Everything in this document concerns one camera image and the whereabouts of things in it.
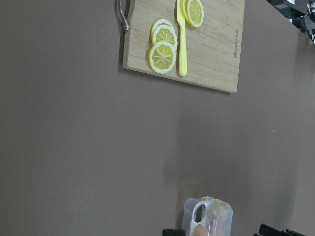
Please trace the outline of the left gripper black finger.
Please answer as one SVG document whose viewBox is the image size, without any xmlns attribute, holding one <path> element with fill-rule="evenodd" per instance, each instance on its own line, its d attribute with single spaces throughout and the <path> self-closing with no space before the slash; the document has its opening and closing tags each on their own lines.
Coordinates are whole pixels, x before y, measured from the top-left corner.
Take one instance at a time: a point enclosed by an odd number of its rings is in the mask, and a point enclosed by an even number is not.
<svg viewBox="0 0 315 236">
<path fill-rule="evenodd" d="M 162 236 L 185 236 L 185 231 L 182 229 L 164 229 Z"/>
</svg>

